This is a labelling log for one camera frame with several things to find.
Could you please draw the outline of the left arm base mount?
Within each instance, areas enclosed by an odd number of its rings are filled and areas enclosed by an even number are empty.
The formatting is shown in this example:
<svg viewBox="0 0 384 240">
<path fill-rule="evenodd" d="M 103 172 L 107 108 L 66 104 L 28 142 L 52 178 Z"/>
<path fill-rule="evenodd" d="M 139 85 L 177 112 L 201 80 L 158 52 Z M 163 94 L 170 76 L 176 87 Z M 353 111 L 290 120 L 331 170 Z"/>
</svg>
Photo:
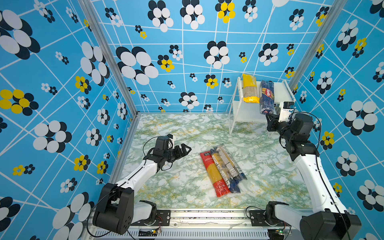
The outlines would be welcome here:
<svg viewBox="0 0 384 240">
<path fill-rule="evenodd" d="M 171 210 L 157 210 L 154 220 L 140 220 L 132 223 L 131 226 L 140 227 L 168 227 L 171 220 Z"/>
</svg>

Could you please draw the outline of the clear striped spaghetti bag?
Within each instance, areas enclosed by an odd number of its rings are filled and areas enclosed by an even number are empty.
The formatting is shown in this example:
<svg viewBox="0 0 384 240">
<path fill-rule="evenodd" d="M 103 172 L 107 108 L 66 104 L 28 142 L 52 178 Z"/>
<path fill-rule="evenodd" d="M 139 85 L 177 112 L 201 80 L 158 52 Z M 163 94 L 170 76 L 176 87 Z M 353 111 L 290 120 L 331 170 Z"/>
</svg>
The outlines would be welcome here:
<svg viewBox="0 0 384 240">
<path fill-rule="evenodd" d="M 219 153 L 221 159 L 227 166 L 228 170 L 230 171 L 233 178 L 238 182 L 241 180 L 246 180 L 247 177 L 245 173 L 242 171 L 234 157 L 230 154 L 228 149 L 225 147 L 224 144 L 218 145 L 215 147 L 216 151 Z"/>
</svg>

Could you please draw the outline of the yellow spaghetti bag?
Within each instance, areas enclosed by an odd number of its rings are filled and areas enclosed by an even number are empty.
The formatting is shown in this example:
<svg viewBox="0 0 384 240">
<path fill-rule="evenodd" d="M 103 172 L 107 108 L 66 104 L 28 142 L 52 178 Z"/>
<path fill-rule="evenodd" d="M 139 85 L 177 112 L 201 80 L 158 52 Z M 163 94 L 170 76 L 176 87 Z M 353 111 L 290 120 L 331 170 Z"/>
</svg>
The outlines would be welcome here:
<svg viewBox="0 0 384 240">
<path fill-rule="evenodd" d="M 243 101 L 252 104 L 260 103 L 257 79 L 255 76 L 243 74 Z"/>
</svg>

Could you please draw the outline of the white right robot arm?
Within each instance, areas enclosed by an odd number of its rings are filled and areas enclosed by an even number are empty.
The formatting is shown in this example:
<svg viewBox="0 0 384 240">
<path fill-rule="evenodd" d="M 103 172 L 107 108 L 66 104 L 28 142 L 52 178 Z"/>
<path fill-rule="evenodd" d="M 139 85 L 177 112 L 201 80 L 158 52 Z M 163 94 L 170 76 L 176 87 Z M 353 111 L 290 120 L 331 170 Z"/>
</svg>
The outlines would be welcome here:
<svg viewBox="0 0 384 240">
<path fill-rule="evenodd" d="M 267 114 L 267 130 L 285 140 L 285 150 L 296 165 L 309 192 L 313 212 L 305 216 L 289 204 L 270 201 L 265 219 L 271 225 L 285 222 L 299 230 L 305 240 L 352 240 L 362 227 L 358 216 L 348 213 L 323 169 L 320 154 L 309 140 L 313 118 L 296 113 L 288 121 Z"/>
</svg>

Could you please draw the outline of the red spaghetti bag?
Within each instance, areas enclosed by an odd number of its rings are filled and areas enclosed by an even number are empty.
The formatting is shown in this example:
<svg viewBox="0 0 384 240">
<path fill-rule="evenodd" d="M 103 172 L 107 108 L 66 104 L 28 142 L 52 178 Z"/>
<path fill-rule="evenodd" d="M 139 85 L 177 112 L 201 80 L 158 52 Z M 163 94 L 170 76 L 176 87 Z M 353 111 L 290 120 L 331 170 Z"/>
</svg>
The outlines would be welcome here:
<svg viewBox="0 0 384 240">
<path fill-rule="evenodd" d="M 213 184 L 217 197 L 220 198 L 224 195 L 229 194 L 230 190 L 226 182 L 222 178 L 222 175 L 219 172 L 211 153 L 203 152 L 203 153 L 200 153 L 200 156 L 202 158 L 202 161 L 206 168 L 208 176 Z"/>
</svg>

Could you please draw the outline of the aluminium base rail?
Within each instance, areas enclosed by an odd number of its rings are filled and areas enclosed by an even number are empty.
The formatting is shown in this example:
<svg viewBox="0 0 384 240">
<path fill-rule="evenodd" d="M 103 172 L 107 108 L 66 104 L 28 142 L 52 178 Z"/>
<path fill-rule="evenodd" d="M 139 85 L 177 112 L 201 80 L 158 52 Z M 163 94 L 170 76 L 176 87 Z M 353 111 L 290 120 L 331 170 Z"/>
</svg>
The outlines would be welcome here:
<svg viewBox="0 0 384 240">
<path fill-rule="evenodd" d="M 301 240 L 295 227 L 252 227 L 248 209 L 169 209 L 168 227 L 130 226 L 123 234 L 90 226 L 82 240 Z"/>
</svg>

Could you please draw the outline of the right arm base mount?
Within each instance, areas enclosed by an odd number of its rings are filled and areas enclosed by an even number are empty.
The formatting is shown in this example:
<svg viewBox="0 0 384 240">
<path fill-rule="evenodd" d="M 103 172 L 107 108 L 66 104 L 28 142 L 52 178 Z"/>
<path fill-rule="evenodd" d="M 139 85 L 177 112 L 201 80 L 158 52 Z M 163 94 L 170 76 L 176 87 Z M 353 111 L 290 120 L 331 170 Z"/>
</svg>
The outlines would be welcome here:
<svg viewBox="0 0 384 240">
<path fill-rule="evenodd" d="M 278 229 L 290 227 L 289 224 L 283 221 L 280 221 L 274 224 L 268 223 L 264 210 L 248 209 L 246 216 L 251 221 L 252 227 L 272 227 L 272 228 L 278 228 Z"/>
</svg>

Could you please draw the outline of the dark blue clear spaghetti bag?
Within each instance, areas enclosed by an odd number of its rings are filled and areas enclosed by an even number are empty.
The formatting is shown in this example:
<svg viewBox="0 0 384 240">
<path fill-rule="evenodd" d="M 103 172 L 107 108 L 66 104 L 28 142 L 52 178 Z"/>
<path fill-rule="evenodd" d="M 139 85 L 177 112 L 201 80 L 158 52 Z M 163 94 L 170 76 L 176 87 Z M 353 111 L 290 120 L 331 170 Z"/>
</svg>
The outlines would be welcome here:
<svg viewBox="0 0 384 240">
<path fill-rule="evenodd" d="M 214 149 L 211 149 L 210 153 L 229 191 L 231 193 L 240 193 L 241 191 L 237 182 L 233 178 L 230 170 L 228 169 L 223 159 L 220 157 L 219 153 Z"/>
</svg>

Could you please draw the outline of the right aluminium corner post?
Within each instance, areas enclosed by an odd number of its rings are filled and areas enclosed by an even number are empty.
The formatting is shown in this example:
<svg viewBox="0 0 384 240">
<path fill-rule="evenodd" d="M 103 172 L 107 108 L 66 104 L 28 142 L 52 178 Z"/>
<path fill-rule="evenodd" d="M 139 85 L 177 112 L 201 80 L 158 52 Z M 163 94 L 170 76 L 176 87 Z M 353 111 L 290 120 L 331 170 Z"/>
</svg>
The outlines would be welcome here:
<svg viewBox="0 0 384 240">
<path fill-rule="evenodd" d="M 313 38 L 311 44 L 309 45 L 309 48 L 307 49 L 302 60 L 300 61 L 298 68 L 296 69 L 295 75 L 293 76 L 293 78 L 290 80 L 289 83 L 285 83 L 287 89 L 289 90 L 291 102 L 296 101 L 292 91 L 294 90 L 296 85 L 299 83 L 301 77 L 307 70 L 315 53 L 317 52 L 318 47 L 323 43 L 324 39 L 328 35 L 329 31 L 331 30 L 332 26 L 334 25 L 335 21 L 339 17 L 341 11 L 343 10 L 347 2 L 348 2 L 347 0 L 340 0 L 340 1 L 333 2 L 333 4 L 330 7 L 330 11 L 328 13 L 327 18 L 319 27 L 319 30 L 317 31 L 315 37 Z"/>
</svg>

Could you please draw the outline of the aluminium corner post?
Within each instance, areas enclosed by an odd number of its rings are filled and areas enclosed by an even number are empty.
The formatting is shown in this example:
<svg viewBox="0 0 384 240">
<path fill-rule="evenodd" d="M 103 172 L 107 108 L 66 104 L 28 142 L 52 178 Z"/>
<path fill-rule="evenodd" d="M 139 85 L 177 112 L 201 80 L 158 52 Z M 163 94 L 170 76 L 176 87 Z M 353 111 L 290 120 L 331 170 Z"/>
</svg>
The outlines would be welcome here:
<svg viewBox="0 0 384 240">
<path fill-rule="evenodd" d="M 114 75 L 117 85 L 120 88 L 122 95 L 124 99 L 127 102 L 127 105 L 132 113 L 132 115 L 137 117 L 138 111 L 136 109 L 136 106 L 134 104 L 134 101 L 132 100 L 130 93 L 128 91 L 128 87 L 123 79 L 123 76 L 118 68 L 118 65 L 114 59 L 112 50 L 110 49 L 107 39 L 105 37 L 105 34 L 102 30 L 102 26 L 99 23 L 96 15 L 96 11 L 93 9 L 91 1 L 85 1 L 85 0 L 80 0 L 79 4 L 88 20 L 88 22 L 91 25 L 91 28 L 93 29 L 93 33 L 95 35 L 95 38 L 102 49 L 102 52 L 106 58 L 106 61 L 109 65 L 109 68 Z"/>
<path fill-rule="evenodd" d="M 332 26 L 334 25 L 335 21 L 339 17 L 341 11 L 343 10 L 347 2 L 348 2 L 347 0 L 340 0 L 340 1 L 333 2 L 333 4 L 330 7 L 330 11 L 328 13 L 327 18 L 319 27 L 319 30 L 317 31 L 315 37 L 313 38 L 311 44 L 309 45 L 309 48 L 307 49 L 302 60 L 300 61 L 298 68 L 296 69 L 295 75 L 293 76 L 293 78 L 290 80 L 289 83 L 285 83 L 287 89 L 289 90 L 291 102 L 296 101 L 292 91 L 294 90 L 296 85 L 299 83 L 301 77 L 307 70 L 315 53 L 317 52 L 318 47 L 323 43 L 324 39 L 328 35 L 329 31 L 331 30 Z"/>
</svg>

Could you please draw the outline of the left aluminium corner post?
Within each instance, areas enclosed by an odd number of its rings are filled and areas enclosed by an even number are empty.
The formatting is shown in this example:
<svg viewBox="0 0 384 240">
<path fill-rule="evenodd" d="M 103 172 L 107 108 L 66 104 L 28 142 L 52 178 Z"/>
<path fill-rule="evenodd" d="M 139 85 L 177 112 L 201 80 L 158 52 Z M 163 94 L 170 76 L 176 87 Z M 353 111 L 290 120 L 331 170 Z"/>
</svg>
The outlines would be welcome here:
<svg viewBox="0 0 384 240">
<path fill-rule="evenodd" d="M 88 20 L 88 22 L 91 25 L 91 28 L 93 29 L 93 33 L 95 35 L 95 38 L 102 49 L 102 52 L 106 58 L 106 61 L 109 65 L 109 68 L 114 75 L 117 85 L 120 88 L 122 95 L 124 99 L 127 102 L 127 105 L 132 113 L 132 115 L 137 117 L 138 111 L 136 109 L 136 106 L 134 104 L 134 101 L 132 100 L 130 93 L 128 91 L 128 87 L 123 79 L 123 76 L 118 68 L 118 65 L 114 59 L 112 50 L 110 49 L 107 39 L 105 37 L 105 34 L 102 30 L 102 26 L 99 23 L 96 15 L 96 11 L 93 9 L 91 1 L 85 1 L 85 0 L 80 0 L 79 4 Z"/>
</svg>

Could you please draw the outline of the white two-tier shelf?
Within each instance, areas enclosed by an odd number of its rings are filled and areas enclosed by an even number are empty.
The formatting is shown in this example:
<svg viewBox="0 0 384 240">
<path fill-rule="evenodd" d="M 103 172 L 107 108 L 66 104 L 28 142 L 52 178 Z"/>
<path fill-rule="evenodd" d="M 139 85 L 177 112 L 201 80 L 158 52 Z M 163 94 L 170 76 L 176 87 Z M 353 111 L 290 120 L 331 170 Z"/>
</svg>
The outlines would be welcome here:
<svg viewBox="0 0 384 240">
<path fill-rule="evenodd" d="M 283 108 L 284 102 L 296 102 L 295 96 L 292 93 L 286 80 L 283 82 L 274 83 L 275 93 L 275 109 L 274 114 L 279 114 Z M 232 134 L 237 122 L 245 123 L 266 123 L 266 116 L 260 113 L 260 105 L 244 102 L 243 80 L 237 78 L 235 91 L 232 97 L 229 118 L 229 134 Z"/>
</svg>

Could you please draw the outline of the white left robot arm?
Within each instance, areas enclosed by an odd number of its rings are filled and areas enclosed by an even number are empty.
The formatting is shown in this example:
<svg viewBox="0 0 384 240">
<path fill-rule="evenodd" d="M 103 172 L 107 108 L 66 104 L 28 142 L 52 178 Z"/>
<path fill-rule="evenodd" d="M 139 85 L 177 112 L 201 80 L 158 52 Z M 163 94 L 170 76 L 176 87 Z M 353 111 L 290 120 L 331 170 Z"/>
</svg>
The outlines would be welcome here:
<svg viewBox="0 0 384 240">
<path fill-rule="evenodd" d="M 135 203 L 137 191 L 157 174 L 166 162 L 173 163 L 187 156 L 192 148 L 181 144 L 163 150 L 151 148 L 142 163 L 123 180 L 106 184 L 93 210 L 92 224 L 109 232 L 123 235 L 131 224 L 153 224 L 157 220 L 157 205 L 141 200 Z"/>
</svg>

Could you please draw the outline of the blue Barilla spaghetti bag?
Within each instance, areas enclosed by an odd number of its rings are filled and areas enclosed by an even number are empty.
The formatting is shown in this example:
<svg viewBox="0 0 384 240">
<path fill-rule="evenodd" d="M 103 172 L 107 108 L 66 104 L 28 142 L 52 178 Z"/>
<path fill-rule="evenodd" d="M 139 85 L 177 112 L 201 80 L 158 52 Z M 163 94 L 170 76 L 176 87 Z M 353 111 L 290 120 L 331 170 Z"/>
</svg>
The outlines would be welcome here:
<svg viewBox="0 0 384 240">
<path fill-rule="evenodd" d="M 273 114 L 275 109 L 274 83 L 261 81 L 260 112 L 261 114 Z"/>
</svg>

